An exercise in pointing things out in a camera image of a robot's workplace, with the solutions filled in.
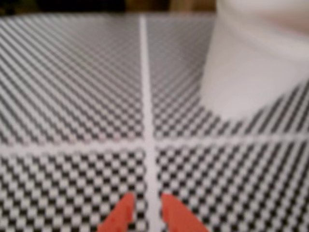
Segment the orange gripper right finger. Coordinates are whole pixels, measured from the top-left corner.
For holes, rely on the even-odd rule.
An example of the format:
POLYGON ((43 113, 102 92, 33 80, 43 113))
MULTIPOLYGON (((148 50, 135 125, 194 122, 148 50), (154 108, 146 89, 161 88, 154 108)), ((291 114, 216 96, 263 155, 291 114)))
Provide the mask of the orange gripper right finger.
POLYGON ((169 232, 208 232, 205 225, 175 196, 161 195, 162 218, 169 232))

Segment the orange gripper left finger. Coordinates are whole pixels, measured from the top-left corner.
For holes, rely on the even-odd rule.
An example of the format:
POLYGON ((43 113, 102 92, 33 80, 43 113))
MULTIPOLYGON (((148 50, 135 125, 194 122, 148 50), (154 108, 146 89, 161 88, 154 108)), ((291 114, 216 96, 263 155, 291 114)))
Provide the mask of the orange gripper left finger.
POLYGON ((134 194, 125 194, 105 220, 97 226, 97 232, 126 232, 133 220, 134 206, 134 194))

